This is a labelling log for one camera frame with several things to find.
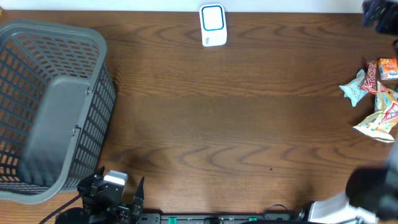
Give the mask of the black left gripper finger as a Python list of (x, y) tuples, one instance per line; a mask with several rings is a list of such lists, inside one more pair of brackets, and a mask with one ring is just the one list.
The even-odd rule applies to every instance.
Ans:
[(134, 195), (134, 203), (133, 203), (134, 212), (141, 212), (144, 207), (144, 180), (145, 177), (142, 177), (141, 181), (139, 182), (136, 193)]
[(82, 179), (79, 184), (78, 184), (78, 188), (79, 189), (87, 189), (88, 187), (90, 187), (98, 178), (102, 178), (103, 177), (103, 173), (104, 173), (104, 169), (105, 166), (100, 167), (97, 171), (94, 171), (92, 174), (90, 174), (89, 176), (85, 177), (84, 179)]

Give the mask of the small orange box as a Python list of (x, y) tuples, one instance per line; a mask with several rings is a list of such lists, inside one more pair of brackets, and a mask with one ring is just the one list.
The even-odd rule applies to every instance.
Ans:
[(398, 76), (397, 59), (381, 58), (378, 61), (381, 80), (396, 80)]

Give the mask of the red snack bar wrapper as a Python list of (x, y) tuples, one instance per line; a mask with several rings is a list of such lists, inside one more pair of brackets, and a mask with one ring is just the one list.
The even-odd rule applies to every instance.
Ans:
[(361, 89), (371, 93), (373, 95), (377, 94), (377, 80), (376, 80), (376, 69), (377, 63), (376, 61), (369, 60), (368, 58), (363, 59), (364, 64), (367, 68), (367, 73), (363, 84), (361, 85)]

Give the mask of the green flushable wipes pack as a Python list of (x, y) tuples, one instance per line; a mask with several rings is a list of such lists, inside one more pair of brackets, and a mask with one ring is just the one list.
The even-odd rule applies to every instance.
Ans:
[(348, 84), (340, 85), (339, 88), (343, 91), (344, 97), (351, 100), (352, 107), (355, 107), (358, 102), (368, 94), (366, 90), (362, 90), (361, 87), (365, 81), (366, 73), (364, 70), (360, 70), (356, 78), (350, 81)]

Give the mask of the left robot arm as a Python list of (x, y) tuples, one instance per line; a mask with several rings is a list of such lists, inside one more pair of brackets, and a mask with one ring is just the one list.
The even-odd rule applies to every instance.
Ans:
[(115, 170), (104, 173), (101, 167), (78, 184), (78, 199), (81, 207), (70, 208), (60, 213), (56, 223), (137, 223), (144, 208), (144, 180), (142, 177), (133, 201), (122, 202), (128, 175)]

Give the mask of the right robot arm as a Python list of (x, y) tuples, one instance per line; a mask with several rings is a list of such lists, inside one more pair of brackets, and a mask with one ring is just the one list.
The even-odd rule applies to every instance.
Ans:
[(397, 219), (397, 138), (390, 134), (397, 126), (397, 91), (382, 84), (397, 79), (397, 59), (365, 59), (366, 71), (340, 88), (355, 106), (365, 94), (375, 95), (374, 113), (354, 126), (360, 133), (393, 145), (384, 167), (356, 169), (344, 192), (312, 202), (300, 211), (300, 223), (377, 223)]

